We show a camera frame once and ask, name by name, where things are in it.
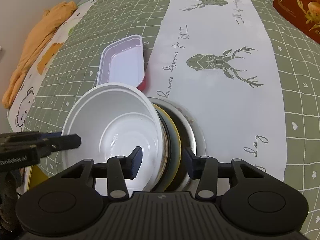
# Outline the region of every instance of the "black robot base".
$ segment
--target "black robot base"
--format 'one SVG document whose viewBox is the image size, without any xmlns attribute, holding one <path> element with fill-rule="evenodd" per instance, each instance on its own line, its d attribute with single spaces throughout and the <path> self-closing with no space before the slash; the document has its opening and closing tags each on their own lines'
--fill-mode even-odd
<svg viewBox="0 0 320 240">
<path fill-rule="evenodd" d="M 241 159 L 218 163 L 186 148 L 183 162 L 190 192 L 134 192 L 142 149 L 107 163 L 86 159 L 21 196 L 17 217 L 25 230 L 20 239 L 49 240 L 298 240 L 308 214 L 304 196 Z M 96 178 L 108 178 L 108 196 L 94 190 Z M 217 196 L 217 179 L 229 178 L 230 190 Z"/>
</svg>

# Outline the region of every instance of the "green checkered tablecloth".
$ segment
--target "green checkered tablecloth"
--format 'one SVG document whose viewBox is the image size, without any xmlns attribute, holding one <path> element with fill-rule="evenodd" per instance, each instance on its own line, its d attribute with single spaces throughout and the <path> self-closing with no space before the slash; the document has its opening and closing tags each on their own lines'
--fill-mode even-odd
<svg viewBox="0 0 320 240">
<path fill-rule="evenodd" d="M 251 1 L 271 40 L 282 87 L 287 136 L 284 182 L 308 200 L 309 214 L 301 232 L 317 239 L 320 233 L 320 46 L 286 21 L 273 8 L 273 0 Z"/>
<path fill-rule="evenodd" d="M 100 55 L 114 41 L 140 34 L 148 64 L 170 0 L 98 0 L 53 60 L 25 120 L 25 130 L 61 131 L 75 102 L 96 86 Z M 54 153 L 40 167 L 49 176 L 62 170 Z"/>
<path fill-rule="evenodd" d="M 273 0 L 252 0 L 271 39 L 284 98 L 287 168 L 284 182 L 308 200 L 301 232 L 320 234 L 320 47 L 284 20 Z M 170 0 L 98 0 L 58 52 L 25 121 L 25 130 L 61 131 L 74 103 L 96 85 L 100 54 L 113 41 L 140 34 L 148 63 Z M 41 161 L 52 176 L 62 170 L 54 153 Z"/>
</svg>

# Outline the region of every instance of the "heart pattern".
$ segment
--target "heart pattern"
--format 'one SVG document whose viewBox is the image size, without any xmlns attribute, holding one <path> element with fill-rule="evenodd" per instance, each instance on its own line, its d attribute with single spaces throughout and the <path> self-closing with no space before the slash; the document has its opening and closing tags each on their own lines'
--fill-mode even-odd
<svg viewBox="0 0 320 240">
<path fill-rule="evenodd" d="M 292 122 L 292 128 L 294 130 L 297 130 L 298 129 L 298 125 L 295 122 Z"/>
</svg>

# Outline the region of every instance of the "stack of bowls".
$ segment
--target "stack of bowls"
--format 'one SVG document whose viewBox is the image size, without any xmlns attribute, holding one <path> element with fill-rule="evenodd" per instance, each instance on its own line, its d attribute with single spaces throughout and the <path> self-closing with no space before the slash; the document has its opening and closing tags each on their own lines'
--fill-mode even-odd
<svg viewBox="0 0 320 240">
<path fill-rule="evenodd" d="M 85 93 L 73 106 L 62 134 L 76 133 L 82 144 L 62 152 L 63 168 L 83 159 L 95 163 L 128 156 L 142 147 L 137 177 L 126 179 L 128 192 L 183 190 L 189 177 L 181 152 L 190 147 L 196 153 L 193 131 L 183 114 L 172 104 L 147 98 L 134 87 L 105 83 Z M 107 180 L 97 179 L 95 189 L 107 194 Z"/>
<path fill-rule="evenodd" d="M 158 98 L 149 98 L 157 110 L 161 122 L 167 127 L 167 140 L 171 146 L 164 173 L 151 191 L 185 190 L 190 178 L 181 161 L 182 150 L 190 147 L 196 154 L 196 139 L 185 116 L 171 103 Z"/>
</svg>

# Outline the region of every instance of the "cursive text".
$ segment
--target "cursive text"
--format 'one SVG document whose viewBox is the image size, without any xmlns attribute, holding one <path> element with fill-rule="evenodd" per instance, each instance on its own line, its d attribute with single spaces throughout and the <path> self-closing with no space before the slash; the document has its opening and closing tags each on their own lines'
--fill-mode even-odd
<svg viewBox="0 0 320 240">
<path fill-rule="evenodd" d="M 235 8 L 233 8 L 234 11 L 236 11 L 236 13 L 232 13 L 232 16 L 235 18 L 236 22 L 238 25 L 243 25 L 244 21 L 242 19 L 242 15 L 241 12 L 243 12 L 243 10 L 241 10 L 239 8 L 239 3 L 242 3 L 242 1 L 240 0 L 233 0 L 233 3 L 235 5 Z"/>
<path fill-rule="evenodd" d="M 248 153 L 252 153 L 254 154 L 255 157 L 257 157 L 257 153 L 258 153 L 258 140 L 263 142 L 263 143 L 268 143 L 268 139 L 266 137 L 260 136 L 260 135 L 256 135 L 256 139 L 255 142 L 253 143 L 253 147 L 255 149 L 249 148 L 249 147 L 243 147 L 243 149 L 248 152 Z"/>
<path fill-rule="evenodd" d="M 161 90 L 158 90 L 158 91 L 157 91 L 157 95 L 158 95 L 158 96 L 161 96 L 161 97 L 164 97 L 164 98 L 168 98 L 168 97 L 169 97 L 169 94 L 170 94 L 170 92 L 171 92 L 171 81 L 172 81 L 172 80 L 173 80 L 173 77 L 170 77 L 170 78 L 169 78 L 169 82 L 168 82 L 169 86 L 168 86 L 166 92 L 163 92 L 163 91 L 161 91 Z"/>
<path fill-rule="evenodd" d="M 264 168 L 264 167 L 262 167 L 262 166 L 257 166 L 256 164 L 254 165 L 256 168 L 258 168 L 259 170 L 262 170 L 262 171 L 264 171 L 264 172 L 267 172 L 267 170 Z"/>
<path fill-rule="evenodd" d="M 177 42 L 177 44 L 171 45 L 171 47 L 174 47 L 174 48 L 178 47 L 178 48 L 181 48 L 181 49 L 184 49 L 184 48 L 185 48 L 184 46 L 179 45 L 179 42 Z"/>
<path fill-rule="evenodd" d="M 180 27 L 180 33 L 178 35 L 178 39 L 185 39 L 188 40 L 189 39 L 189 34 L 188 34 L 188 25 L 186 25 L 186 28 L 182 28 Z"/>
<path fill-rule="evenodd" d="M 176 65 L 177 55 L 178 55 L 178 52 L 176 51 L 176 52 L 174 53 L 174 58 L 173 58 L 173 60 L 172 60 L 171 65 L 168 66 L 168 67 L 162 67 L 162 69 L 164 69 L 164 70 L 170 70 L 170 71 L 172 72 L 172 70 L 177 67 L 177 65 Z"/>
</svg>

